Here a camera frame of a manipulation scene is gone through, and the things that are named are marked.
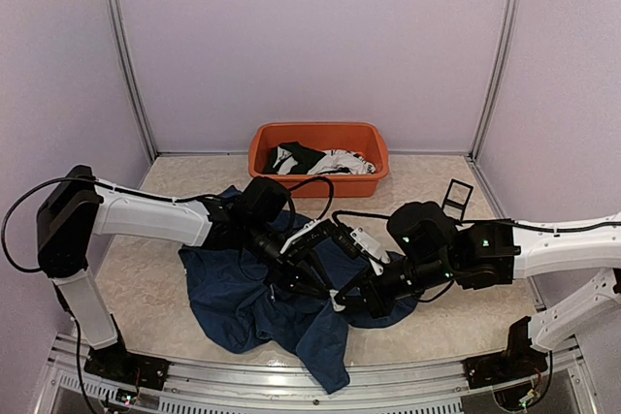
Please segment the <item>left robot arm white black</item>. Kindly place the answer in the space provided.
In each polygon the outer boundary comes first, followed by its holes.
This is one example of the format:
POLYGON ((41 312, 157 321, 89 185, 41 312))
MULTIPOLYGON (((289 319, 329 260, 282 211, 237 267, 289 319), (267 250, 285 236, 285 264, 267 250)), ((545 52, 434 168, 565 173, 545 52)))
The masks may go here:
POLYGON ((235 196, 164 197, 118 186, 77 165, 40 185, 53 190, 36 214, 37 267, 86 339, 91 361, 111 377, 129 378, 136 369, 121 331, 108 311, 86 258, 92 236, 161 239, 203 249, 242 249, 268 272, 266 284, 320 300, 332 284, 313 249, 332 230, 313 220, 300 230, 273 224, 292 207, 290 189, 272 178, 254 178, 235 196))

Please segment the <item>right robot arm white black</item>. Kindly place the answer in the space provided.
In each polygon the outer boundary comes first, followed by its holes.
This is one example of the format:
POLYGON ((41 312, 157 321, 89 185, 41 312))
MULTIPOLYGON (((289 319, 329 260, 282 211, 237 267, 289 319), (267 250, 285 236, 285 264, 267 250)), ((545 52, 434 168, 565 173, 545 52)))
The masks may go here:
POLYGON ((337 305, 364 306, 377 318, 394 303, 454 282, 478 290, 555 271, 595 269, 597 274, 556 305, 512 324, 507 348, 495 354, 507 379, 532 364, 576 330, 620 305, 620 217, 535 224, 511 219, 465 221, 434 202, 395 210, 386 229, 402 249, 400 260, 381 257, 381 246, 359 231, 349 234, 371 266, 334 297, 337 305))

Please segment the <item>dark blue t-shirt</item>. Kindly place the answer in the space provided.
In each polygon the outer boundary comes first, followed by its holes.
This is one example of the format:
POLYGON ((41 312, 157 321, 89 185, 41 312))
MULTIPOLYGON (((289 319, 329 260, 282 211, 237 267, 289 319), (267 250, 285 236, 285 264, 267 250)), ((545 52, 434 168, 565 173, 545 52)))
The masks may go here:
POLYGON ((395 303, 388 317, 368 311, 335 312, 331 303, 289 294, 275 287, 276 302, 264 284, 266 267, 244 250, 179 251, 190 308, 205 335, 234 354, 270 341, 296 356, 328 394, 347 386, 344 355, 350 328, 383 329, 410 316, 414 298, 395 303))

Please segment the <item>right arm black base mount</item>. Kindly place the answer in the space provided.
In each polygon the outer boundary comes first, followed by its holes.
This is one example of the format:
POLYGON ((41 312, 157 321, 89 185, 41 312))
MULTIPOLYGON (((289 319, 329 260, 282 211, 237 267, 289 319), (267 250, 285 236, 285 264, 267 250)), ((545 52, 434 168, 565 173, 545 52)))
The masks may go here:
POLYGON ((548 369, 547 356, 510 357, 503 352, 467 358, 462 362, 470 389, 499 385, 530 377, 548 369))

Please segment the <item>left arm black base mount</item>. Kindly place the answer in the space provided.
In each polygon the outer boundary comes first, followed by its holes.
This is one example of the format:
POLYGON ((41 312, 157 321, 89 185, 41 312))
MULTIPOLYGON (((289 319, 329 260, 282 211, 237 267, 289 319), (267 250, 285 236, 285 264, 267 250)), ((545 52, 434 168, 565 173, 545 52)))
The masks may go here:
POLYGON ((123 357, 89 356, 84 364, 88 374, 100 376, 139 389, 162 391, 168 376, 170 362, 156 357, 129 353, 123 357))

